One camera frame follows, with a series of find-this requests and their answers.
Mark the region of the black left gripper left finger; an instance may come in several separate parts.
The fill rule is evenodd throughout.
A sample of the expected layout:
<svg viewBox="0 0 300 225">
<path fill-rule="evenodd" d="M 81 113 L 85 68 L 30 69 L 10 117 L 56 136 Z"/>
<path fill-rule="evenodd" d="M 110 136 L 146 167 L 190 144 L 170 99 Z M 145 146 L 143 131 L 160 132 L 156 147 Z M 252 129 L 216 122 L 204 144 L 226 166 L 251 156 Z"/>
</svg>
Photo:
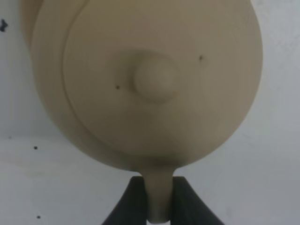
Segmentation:
<svg viewBox="0 0 300 225">
<path fill-rule="evenodd" d="M 148 215 L 144 179 L 134 176 L 112 212 L 102 225 L 145 225 Z"/>
</svg>

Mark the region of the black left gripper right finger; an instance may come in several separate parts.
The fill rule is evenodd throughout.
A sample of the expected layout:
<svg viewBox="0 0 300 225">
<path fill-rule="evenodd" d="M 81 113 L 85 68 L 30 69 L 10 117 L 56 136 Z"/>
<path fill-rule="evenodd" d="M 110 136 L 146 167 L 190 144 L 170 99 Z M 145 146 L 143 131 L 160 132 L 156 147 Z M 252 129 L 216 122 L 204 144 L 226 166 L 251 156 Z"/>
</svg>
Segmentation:
<svg viewBox="0 0 300 225">
<path fill-rule="evenodd" d="M 173 177 L 172 225 L 224 225 L 184 177 Z"/>
</svg>

